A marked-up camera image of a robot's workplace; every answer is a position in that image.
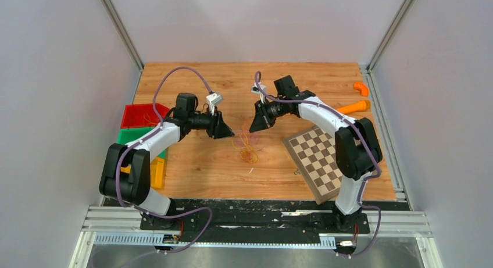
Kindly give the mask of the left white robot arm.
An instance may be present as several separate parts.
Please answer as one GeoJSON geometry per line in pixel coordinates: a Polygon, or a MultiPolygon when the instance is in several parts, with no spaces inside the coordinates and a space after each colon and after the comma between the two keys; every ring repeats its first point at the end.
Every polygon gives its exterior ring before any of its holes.
{"type": "Polygon", "coordinates": [[[168,147],[180,142],[192,130],[205,130],[212,139],[233,137],[217,105],[219,93],[206,97],[205,112],[197,110],[194,94],[180,93],[176,105],[166,116],[159,115],[157,125],[137,140],[112,144],[107,151],[99,191],[117,199],[123,206],[135,206],[156,214],[155,221],[164,230],[176,226],[178,214],[170,209],[172,200],[151,187],[151,162],[168,147]]]}

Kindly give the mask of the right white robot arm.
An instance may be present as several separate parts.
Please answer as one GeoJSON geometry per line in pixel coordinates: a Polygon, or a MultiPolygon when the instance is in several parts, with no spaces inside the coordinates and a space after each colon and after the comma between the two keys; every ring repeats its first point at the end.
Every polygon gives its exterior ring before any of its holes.
{"type": "Polygon", "coordinates": [[[367,181],[381,174],[378,164],[383,153],[372,121],[338,112],[312,91],[301,91],[290,75],[274,81],[277,94],[269,95],[261,76],[260,71],[255,73],[251,87],[260,100],[254,104],[255,115],[249,132],[271,128],[277,118],[291,114],[329,133],[335,141],[335,162],[342,173],[332,224],[338,231],[348,231],[355,224],[354,214],[363,207],[362,195],[367,181]]]}

